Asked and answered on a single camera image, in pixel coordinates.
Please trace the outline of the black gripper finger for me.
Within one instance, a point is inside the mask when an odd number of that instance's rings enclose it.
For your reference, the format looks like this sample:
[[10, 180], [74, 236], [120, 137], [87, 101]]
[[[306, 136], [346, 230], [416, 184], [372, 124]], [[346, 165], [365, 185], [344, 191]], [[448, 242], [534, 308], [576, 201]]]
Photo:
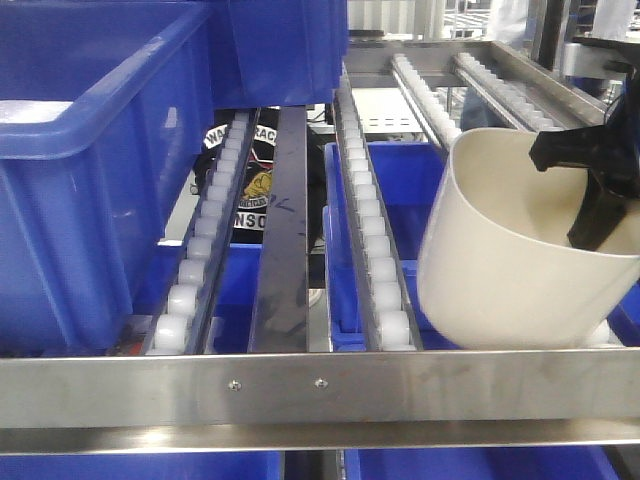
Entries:
[[572, 247], [597, 250], [628, 213], [631, 180], [587, 170], [584, 196], [567, 234]]

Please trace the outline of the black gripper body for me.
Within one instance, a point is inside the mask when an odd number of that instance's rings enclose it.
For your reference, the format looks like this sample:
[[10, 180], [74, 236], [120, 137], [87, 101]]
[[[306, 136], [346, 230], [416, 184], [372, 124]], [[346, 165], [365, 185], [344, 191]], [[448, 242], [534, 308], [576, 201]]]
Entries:
[[536, 169], [588, 170], [607, 192], [639, 197], [639, 67], [631, 67], [621, 95], [604, 123], [540, 132], [529, 150]]

